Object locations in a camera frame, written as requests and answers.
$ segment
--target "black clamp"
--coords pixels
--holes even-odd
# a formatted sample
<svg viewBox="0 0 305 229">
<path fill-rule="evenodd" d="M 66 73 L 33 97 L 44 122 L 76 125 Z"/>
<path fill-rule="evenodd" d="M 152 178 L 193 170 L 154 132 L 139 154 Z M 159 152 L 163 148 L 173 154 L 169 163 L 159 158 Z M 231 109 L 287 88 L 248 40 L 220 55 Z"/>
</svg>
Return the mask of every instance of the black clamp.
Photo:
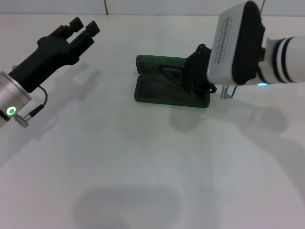
<svg viewBox="0 0 305 229">
<path fill-rule="evenodd" d="M 216 87 L 207 80 L 207 69 L 211 49 L 200 44 L 197 50 L 185 62 L 182 74 L 182 85 L 189 93 L 215 93 Z"/>
<path fill-rule="evenodd" d="M 37 50 L 19 64 L 9 75 L 29 93 L 34 91 L 57 69 L 77 63 L 80 56 L 94 43 L 99 27 L 92 21 L 71 43 L 67 39 L 84 27 L 79 18 L 70 25 L 61 25 L 47 37 L 37 41 Z"/>
</svg>

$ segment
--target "blue led light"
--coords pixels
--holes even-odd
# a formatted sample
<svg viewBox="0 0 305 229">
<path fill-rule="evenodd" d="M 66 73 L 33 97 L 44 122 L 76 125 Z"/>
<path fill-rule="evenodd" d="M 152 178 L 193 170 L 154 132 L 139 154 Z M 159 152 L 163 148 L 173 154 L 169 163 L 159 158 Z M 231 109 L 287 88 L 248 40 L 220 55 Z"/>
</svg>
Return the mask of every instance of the blue led light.
<svg viewBox="0 0 305 229">
<path fill-rule="evenodd" d="M 261 87 L 261 86 L 266 86 L 268 85 L 267 83 L 258 83 L 257 86 Z"/>
</svg>

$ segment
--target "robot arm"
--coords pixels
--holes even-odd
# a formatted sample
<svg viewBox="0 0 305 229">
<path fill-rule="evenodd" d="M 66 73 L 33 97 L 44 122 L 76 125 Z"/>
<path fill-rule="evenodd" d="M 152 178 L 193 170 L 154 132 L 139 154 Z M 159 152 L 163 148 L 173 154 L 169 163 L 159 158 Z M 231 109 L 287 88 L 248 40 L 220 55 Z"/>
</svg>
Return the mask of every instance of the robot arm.
<svg viewBox="0 0 305 229">
<path fill-rule="evenodd" d="M 305 82 L 305 36 L 266 39 L 256 4 L 248 1 L 219 17 L 207 69 L 213 84 L 250 85 L 258 83 Z"/>
<path fill-rule="evenodd" d="M 0 73 L 0 127 L 11 118 L 27 127 L 27 121 L 44 107 L 45 104 L 38 106 L 25 118 L 18 115 L 31 100 L 29 93 L 40 87 L 60 67 L 77 63 L 80 56 L 94 43 L 92 37 L 100 31 L 94 21 L 71 43 L 66 41 L 81 28 L 83 24 L 79 18 L 72 20 L 69 26 L 61 25 L 49 36 L 39 39 L 37 50 L 9 74 Z"/>
</svg>

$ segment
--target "white table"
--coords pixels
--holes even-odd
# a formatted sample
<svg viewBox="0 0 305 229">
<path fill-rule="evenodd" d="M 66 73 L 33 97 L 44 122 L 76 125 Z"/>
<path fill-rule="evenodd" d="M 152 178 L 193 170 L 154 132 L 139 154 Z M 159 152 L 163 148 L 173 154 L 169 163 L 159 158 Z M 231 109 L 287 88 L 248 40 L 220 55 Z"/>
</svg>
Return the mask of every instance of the white table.
<svg viewBox="0 0 305 229">
<path fill-rule="evenodd" d="M 0 15 L 0 69 L 74 15 Z M 0 134 L 1 229 L 303 229 L 305 84 L 238 88 L 207 109 L 135 102 L 138 54 L 211 47 L 217 17 L 81 16 L 96 43 Z M 265 17 L 272 38 L 305 18 Z M 36 90 L 26 114 L 43 101 Z"/>
</svg>

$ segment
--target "white wall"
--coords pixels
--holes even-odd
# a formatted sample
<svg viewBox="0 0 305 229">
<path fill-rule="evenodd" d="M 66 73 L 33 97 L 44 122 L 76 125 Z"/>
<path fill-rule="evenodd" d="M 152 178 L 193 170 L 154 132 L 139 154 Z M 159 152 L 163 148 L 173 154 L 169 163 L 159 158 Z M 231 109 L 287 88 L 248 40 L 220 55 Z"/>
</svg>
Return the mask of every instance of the white wall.
<svg viewBox="0 0 305 229">
<path fill-rule="evenodd" d="M 218 15 L 246 0 L 106 0 L 109 14 Z M 254 0 L 259 7 L 263 0 Z M 263 15 L 305 16 L 304 0 L 266 0 Z"/>
<path fill-rule="evenodd" d="M 245 0 L 106 0 L 109 14 L 218 15 Z M 263 0 L 255 0 L 261 6 Z"/>
<path fill-rule="evenodd" d="M 304 0 L 266 0 L 263 15 L 305 16 Z"/>
<path fill-rule="evenodd" d="M 0 13 L 105 14 L 103 0 L 0 0 Z"/>
</svg>

